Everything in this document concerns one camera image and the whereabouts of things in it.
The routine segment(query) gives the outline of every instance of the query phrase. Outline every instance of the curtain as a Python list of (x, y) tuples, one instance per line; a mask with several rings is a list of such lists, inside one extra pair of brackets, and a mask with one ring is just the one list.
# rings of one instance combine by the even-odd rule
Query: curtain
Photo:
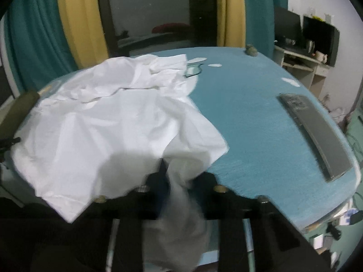
[(217, 0), (217, 46), (245, 47), (245, 0)]
[(58, 0), (70, 50), (79, 68), (108, 59), (98, 0)]
[(287, 8), (287, 0), (245, 0), (246, 44), (253, 44), (269, 58), (275, 40), (274, 5)]
[(77, 69), (57, 0), (14, 0), (5, 17), (5, 42), (20, 91), (39, 90)]

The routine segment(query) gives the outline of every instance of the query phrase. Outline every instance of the white cloth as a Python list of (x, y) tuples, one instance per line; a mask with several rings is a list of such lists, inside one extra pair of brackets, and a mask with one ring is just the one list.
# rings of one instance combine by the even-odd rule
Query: white cloth
[(171, 195), (161, 219), (148, 223), (146, 258), (177, 271), (191, 271), (208, 243), (186, 183), (228, 150), (188, 97), (197, 76), (183, 76), (186, 61), (111, 58), (80, 71), (31, 111), (12, 149), (18, 172), (68, 222), (100, 195), (142, 184), (165, 158)]

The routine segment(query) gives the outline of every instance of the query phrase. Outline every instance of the white desk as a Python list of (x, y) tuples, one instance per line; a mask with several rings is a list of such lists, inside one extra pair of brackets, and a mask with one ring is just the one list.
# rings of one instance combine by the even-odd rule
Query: white desk
[[(288, 57), (299, 58), (303, 64), (290, 64), (285, 61)], [(319, 98), (330, 69), (328, 65), (278, 46), (275, 46), (273, 60), (296, 77), (316, 98)]]

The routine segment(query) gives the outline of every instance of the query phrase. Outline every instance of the white mug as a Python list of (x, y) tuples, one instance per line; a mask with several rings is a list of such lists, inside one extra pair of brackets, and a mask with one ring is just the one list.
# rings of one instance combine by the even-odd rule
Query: white mug
[(328, 60), (328, 55), (322, 54), (322, 52), (316, 51), (315, 52), (315, 58), (316, 58), (317, 61), (320, 61), (322, 63), (326, 63), (326, 61)]

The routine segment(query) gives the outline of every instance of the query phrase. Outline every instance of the teal curtain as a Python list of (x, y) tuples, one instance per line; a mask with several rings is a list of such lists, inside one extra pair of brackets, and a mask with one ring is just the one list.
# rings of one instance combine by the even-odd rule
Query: teal curtain
[(287, 8), (287, 0), (245, 0), (246, 44), (272, 58), (275, 40), (274, 6)]
[(20, 91), (39, 90), (77, 70), (57, 0), (14, 0), (5, 18), (11, 70)]

